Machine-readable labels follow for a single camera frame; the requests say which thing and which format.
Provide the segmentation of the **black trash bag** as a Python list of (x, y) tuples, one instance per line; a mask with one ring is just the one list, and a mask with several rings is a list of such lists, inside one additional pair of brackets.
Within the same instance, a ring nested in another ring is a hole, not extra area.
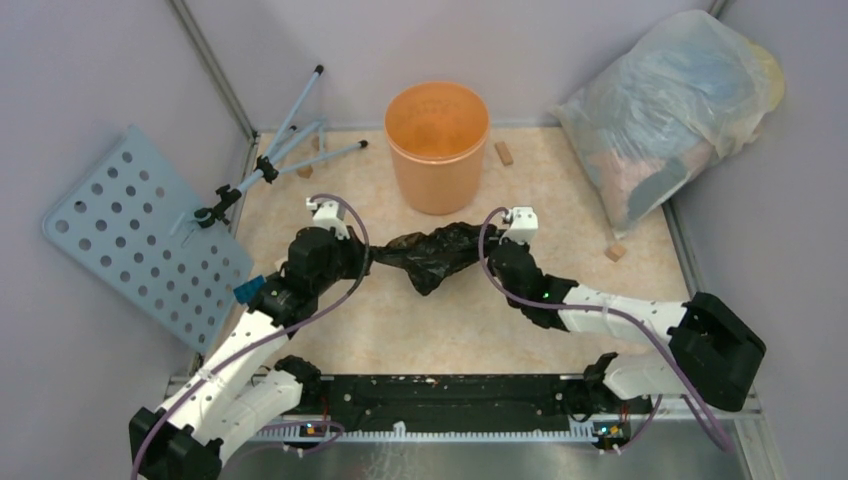
[(383, 246), (369, 248), (369, 263), (406, 273), (413, 289), (428, 296), (450, 276), (479, 262), (482, 225), (453, 222), (430, 233), (398, 236)]

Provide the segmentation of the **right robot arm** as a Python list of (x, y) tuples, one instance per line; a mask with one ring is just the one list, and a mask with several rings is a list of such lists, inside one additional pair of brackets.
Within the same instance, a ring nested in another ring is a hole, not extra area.
[(600, 412), (652, 395), (687, 395), (738, 412), (767, 351), (728, 305), (707, 292), (683, 302), (609, 294), (544, 273), (527, 246), (511, 241), (490, 249), (485, 272), (508, 305), (540, 328), (651, 346), (642, 355), (604, 354), (585, 370), (587, 400)]

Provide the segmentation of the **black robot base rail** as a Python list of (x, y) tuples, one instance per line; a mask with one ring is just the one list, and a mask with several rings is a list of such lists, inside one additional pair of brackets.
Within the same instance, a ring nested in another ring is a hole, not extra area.
[(348, 433), (566, 431), (597, 415), (647, 414), (649, 399), (621, 400), (600, 381), (559, 374), (324, 375), (289, 355), (272, 370), (302, 382), (291, 414), (341, 424)]

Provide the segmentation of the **large translucent trash bag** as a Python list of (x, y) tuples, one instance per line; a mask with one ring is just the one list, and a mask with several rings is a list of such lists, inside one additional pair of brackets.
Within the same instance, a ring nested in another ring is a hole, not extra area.
[(785, 94), (776, 58), (702, 10), (672, 15), (549, 112), (616, 238), (737, 154)]

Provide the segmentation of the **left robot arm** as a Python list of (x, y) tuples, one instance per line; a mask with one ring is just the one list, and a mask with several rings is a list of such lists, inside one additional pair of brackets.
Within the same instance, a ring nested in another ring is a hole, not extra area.
[(233, 454), (274, 417), (308, 413), (320, 386), (276, 370), (256, 386), (260, 366), (304, 326), (323, 316), (320, 297), (341, 280), (359, 285), (369, 245), (352, 227), (297, 232), (279, 272), (248, 301), (236, 327), (180, 391), (129, 424), (133, 479), (215, 479)]

